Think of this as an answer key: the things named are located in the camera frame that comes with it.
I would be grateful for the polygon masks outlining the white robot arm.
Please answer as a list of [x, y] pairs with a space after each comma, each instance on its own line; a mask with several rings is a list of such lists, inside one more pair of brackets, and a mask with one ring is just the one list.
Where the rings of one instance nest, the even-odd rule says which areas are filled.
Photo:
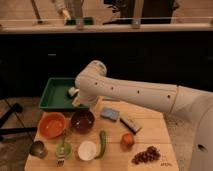
[[92, 106], [99, 96], [105, 96], [194, 122], [196, 133], [189, 171], [213, 171], [213, 92], [113, 79], [106, 74], [106, 66], [93, 60], [77, 75], [80, 104]]

